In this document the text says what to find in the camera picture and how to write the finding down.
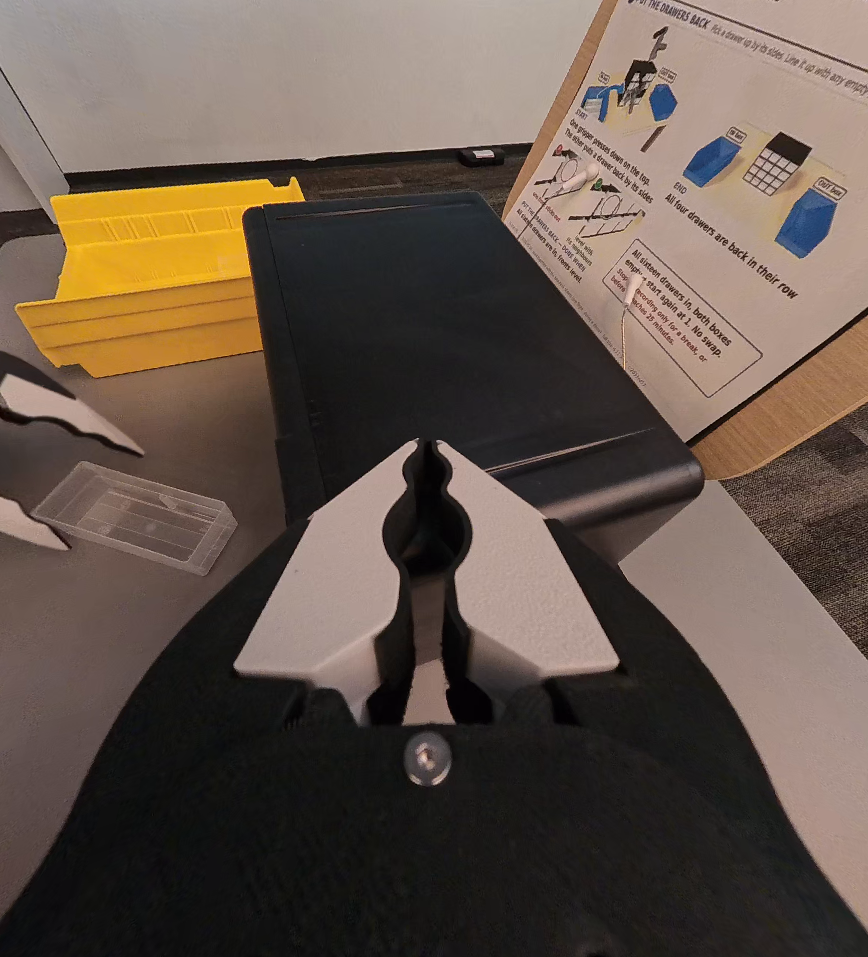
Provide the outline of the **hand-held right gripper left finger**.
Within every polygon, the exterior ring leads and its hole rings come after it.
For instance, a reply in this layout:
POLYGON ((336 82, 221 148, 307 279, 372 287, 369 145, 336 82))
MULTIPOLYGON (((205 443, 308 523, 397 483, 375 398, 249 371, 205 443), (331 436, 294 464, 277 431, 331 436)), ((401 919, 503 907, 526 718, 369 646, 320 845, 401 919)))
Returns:
POLYGON ((332 689, 358 724, 397 724, 416 666, 404 555, 418 527, 413 439, 313 512, 247 641, 238 676, 332 689))

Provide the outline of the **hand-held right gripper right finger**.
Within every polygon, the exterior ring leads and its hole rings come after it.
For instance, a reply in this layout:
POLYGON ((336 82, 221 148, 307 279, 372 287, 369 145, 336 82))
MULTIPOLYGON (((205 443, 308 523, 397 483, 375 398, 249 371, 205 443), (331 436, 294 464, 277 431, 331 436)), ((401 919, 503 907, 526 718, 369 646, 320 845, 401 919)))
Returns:
POLYGON ((543 514, 445 441, 445 496, 466 520, 451 573, 463 676, 497 703, 551 678, 611 674, 619 656, 543 514))

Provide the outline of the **clear plastic drawer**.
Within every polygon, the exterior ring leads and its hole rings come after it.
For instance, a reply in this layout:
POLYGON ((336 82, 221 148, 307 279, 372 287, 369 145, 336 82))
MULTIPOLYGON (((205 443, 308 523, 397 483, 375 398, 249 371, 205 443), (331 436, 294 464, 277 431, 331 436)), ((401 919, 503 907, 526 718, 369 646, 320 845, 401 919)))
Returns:
POLYGON ((79 462, 32 511, 65 537, 205 576, 236 532, 232 510, 102 465, 79 462))

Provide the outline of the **black drawer cabinet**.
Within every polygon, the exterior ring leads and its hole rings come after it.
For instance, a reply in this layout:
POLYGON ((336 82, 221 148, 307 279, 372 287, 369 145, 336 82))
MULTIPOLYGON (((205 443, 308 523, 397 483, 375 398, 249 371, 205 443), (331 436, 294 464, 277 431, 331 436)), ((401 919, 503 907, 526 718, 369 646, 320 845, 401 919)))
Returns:
POLYGON ((242 219, 284 521, 441 439, 612 562, 704 475, 473 191, 264 205, 242 219))

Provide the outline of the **yellow plastic bin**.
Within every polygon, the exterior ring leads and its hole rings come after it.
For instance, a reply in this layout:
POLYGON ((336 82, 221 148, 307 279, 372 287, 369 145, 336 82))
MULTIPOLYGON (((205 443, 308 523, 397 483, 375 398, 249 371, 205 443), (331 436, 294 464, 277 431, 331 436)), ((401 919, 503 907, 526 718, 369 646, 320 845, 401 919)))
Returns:
POLYGON ((95 378, 259 352, 243 216, 304 201, 295 177, 54 196, 57 292, 16 313, 53 365, 95 378))

